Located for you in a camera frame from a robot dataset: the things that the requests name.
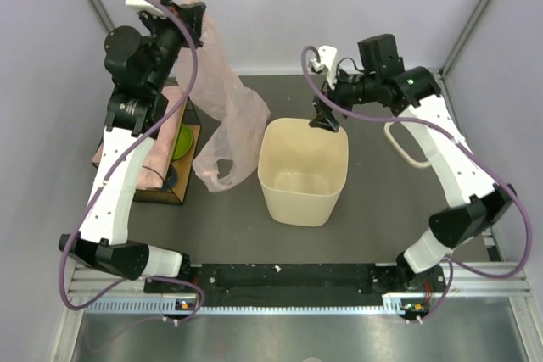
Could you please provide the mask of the cream plastic trash bin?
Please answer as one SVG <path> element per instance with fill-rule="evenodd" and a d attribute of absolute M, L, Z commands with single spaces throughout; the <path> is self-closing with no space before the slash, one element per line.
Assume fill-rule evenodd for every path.
<path fill-rule="evenodd" d="M 261 144 L 257 173 L 268 212 L 291 226 L 323 226 L 348 175 L 345 130 L 327 131 L 309 123 L 276 119 L 267 126 Z"/>

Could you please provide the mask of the pink plastic trash bag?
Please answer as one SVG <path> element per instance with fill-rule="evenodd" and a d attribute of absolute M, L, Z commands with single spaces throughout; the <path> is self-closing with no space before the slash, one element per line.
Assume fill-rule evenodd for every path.
<path fill-rule="evenodd" d="M 209 192 L 218 193 L 237 186 L 257 168 L 271 112 L 228 63 L 209 12 L 204 12 L 200 40 L 198 73 L 189 98 L 219 125 L 193 160 L 193 170 Z"/>

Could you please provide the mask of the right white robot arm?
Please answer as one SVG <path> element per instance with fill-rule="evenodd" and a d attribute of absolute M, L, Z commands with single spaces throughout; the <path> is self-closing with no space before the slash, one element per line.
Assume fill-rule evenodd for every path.
<path fill-rule="evenodd" d="M 312 127 L 336 132 L 334 113 L 353 116 L 357 104 L 378 103 L 391 112 L 385 125 L 402 124 L 426 158 L 423 166 L 437 175 L 448 204 L 430 216 L 428 229 L 397 257 L 396 280 L 418 289 L 440 261 L 493 226 L 512 204 L 512 188 L 501 185 L 471 158 L 464 137 L 453 122 L 434 75 L 418 66 L 406 69 L 395 37 L 382 34 L 358 43 L 362 68 L 356 74 L 341 69 L 334 47 L 306 47 L 314 58 L 302 60 L 303 71 L 323 74 L 316 90 Z"/>

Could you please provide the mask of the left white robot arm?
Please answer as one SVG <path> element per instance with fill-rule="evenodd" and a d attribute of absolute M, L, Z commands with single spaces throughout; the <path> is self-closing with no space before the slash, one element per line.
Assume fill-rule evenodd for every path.
<path fill-rule="evenodd" d="M 90 198 L 91 208 L 76 236 L 64 234 L 59 250 L 80 265 L 127 280 L 163 276 L 174 291 L 192 283 L 191 269 L 183 265 L 182 254 L 132 242 L 128 220 L 143 162 L 164 122 L 168 100 L 162 90 L 184 47 L 201 47 L 203 2 L 160 4 L 187 28 L 182 34 L 167 17 L 146 9 L 138 18 L 148 29 L 142 36 L 132 26 L 113 29 L 104 40 L 105 69 L 114 89 L 107 105 L 102 153 Z"/>

